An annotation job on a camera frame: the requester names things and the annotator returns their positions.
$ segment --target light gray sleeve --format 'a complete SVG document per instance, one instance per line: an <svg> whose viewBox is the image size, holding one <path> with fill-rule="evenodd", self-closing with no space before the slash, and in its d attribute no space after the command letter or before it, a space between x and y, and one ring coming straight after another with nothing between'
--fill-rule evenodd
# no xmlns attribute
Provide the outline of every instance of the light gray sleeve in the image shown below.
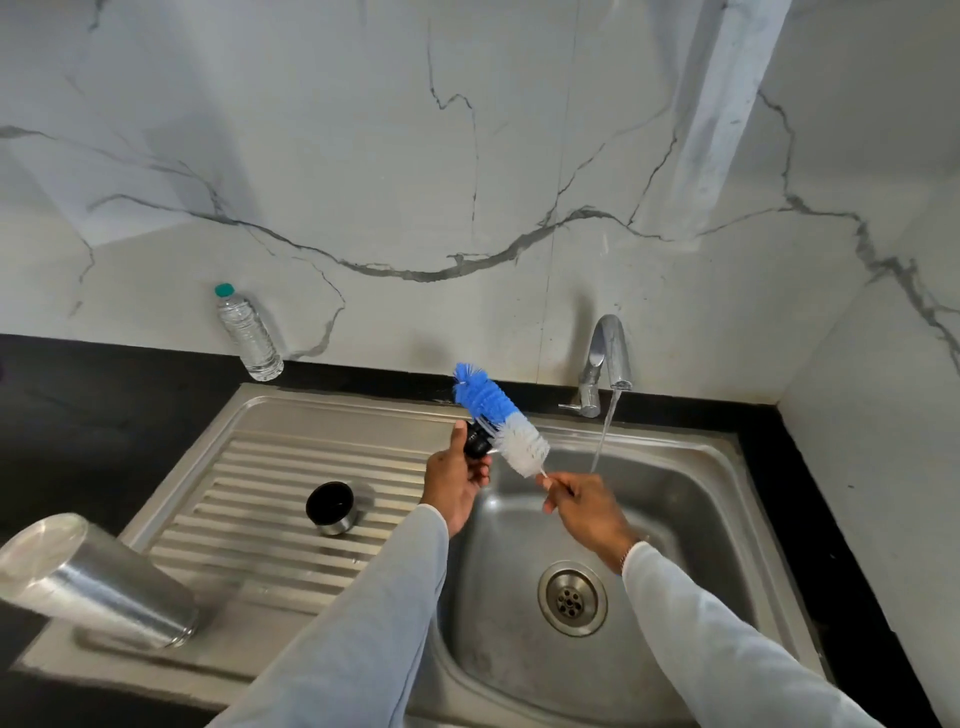
<svg viewBox="0 0 960 728"><path fill-rule="evenodd" d="M401 725L444 585L447 543L436 509L414 508L210 728Z"/></svg>
<svg viewBox="0 0 960 728"><path fill-rule="evenodd" d="M623 582L660 669L704 728L881 728L649 544Z"/></svg>

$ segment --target plastic water bottle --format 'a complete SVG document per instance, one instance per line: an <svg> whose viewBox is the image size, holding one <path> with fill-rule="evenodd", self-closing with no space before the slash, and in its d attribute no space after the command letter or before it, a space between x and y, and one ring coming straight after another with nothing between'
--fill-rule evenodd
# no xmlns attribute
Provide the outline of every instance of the plastic water bottle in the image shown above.
<svg viewBox="0 0 960 728"><path fill-rule="evenodd" d="M257 381L270 381L283 371L283 359L276 352L267 328L260 321L253 304L233 290L229 283L221 283L213 292L220 299L217 315L224 328L240 350L240 361Z"/></svg>

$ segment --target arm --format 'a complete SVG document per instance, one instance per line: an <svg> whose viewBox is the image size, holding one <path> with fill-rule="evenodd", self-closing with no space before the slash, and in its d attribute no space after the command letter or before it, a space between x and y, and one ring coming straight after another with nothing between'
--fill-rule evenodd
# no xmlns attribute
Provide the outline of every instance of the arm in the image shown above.
<svg viewBox="0 0 960 728"><path fill-rule="evenodd" d="M705 728L879 728L783 647L738 618L640 540L598 475L551 473L544 511L613 571L657 664Z"/></svg>
<svg viewBox="0 0 960 728"><path fill-rule="evenodd" d="M446 575L449 537L488 481L467 426L427 461L423 499L376 557L210 728L399 726Z"/></svg>

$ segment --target steel tumbler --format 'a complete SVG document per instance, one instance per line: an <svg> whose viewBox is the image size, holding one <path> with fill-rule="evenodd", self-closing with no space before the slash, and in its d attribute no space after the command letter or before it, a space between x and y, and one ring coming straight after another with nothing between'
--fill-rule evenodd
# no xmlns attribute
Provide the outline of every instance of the steel tumbler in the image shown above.
<svg viewBox="0 0 960 728"><path fill-rule="evenodd" d="M149 647L185 642L199 617L189 589L75 513L38 521L0 548L0 598Z"/></svg>

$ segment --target faucet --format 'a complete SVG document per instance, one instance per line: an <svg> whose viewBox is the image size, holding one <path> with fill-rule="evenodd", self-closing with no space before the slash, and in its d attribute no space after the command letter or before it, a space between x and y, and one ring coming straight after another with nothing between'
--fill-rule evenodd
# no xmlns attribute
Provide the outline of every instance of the faucet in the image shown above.
<svg viewBox="0 0 960 728"><path fill-rule="evenodd" d="M572 404L561 404L581 417L596 417L600 414L600 369L607 362L607 374L612 389L629 392L634 388L630 372L630 356L627 354L627 339L620 319L608 313L601 316L593 327L587 363L580 373L578 395Z"/></svg>

